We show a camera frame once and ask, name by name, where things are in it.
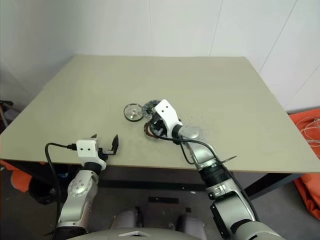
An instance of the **beige tabletop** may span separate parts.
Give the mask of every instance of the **beige tabletop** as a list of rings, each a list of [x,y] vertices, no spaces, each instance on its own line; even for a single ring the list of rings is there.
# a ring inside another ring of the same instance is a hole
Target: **beige tabletop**
[[[2,159],[45,162],[45,144],[98,134],[109,165],[193,169],[180,147],[152,141],[129,103],[167,99],[185,125],[201,127],[232,171],[320,172],[320,160],[244,57],[74,57],[1,135]],[[79,163],[77,153],[50,148],[54,163]]]

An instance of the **circular lid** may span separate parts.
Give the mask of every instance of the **circular lid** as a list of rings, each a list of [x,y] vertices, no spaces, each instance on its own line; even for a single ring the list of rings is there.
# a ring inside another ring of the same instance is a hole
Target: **circular lid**
[[[138,103],[130,103],[125,106],[123,114],[130,122],[137,122],[144,117],[142,114],[142,106]]]

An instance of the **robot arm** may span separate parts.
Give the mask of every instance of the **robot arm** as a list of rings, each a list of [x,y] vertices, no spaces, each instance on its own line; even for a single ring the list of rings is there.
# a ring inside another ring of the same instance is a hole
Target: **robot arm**
[[[76,150],[83,168],[68,186],[68,196],[54,231],[54,240],[66,240],[88,232],[88,217],[98,191],[99,174],[106,169],[108,156],[116,154],[118,144],[119,139],[116,135],[112,149],[103,153],[103,149],[98,147],[96,135],[76,142]]]
[[[205,182],[208,196],[213,200],[210,209],[222,238],[283,240],[272,229],[257,221],[245,193],[220,162],[212,146],[206,143],[201,129],[184,126],[167,100],[162,100],[155,110],[156,114],[150,121],[151,131],[159,132],[160,129],[156,126],[165,126],[162,133],[166,132],[168,138],[173,138],[173,142],[183,143],[188,148],[194,165]]]

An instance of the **white wall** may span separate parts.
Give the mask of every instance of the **white wall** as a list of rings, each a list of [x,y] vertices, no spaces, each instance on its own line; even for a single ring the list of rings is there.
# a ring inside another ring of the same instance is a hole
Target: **white wall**
[[[246,56],[288,111],[320,107],[319,0],[0,0],[1,98],[74,54]]]

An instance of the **table leg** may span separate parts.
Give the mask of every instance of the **table leg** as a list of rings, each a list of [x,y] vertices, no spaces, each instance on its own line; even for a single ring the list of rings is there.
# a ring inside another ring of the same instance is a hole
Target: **table leg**
[[[292,182],[301,177],[301,173],[268,173],[244,190],[251,200]]]

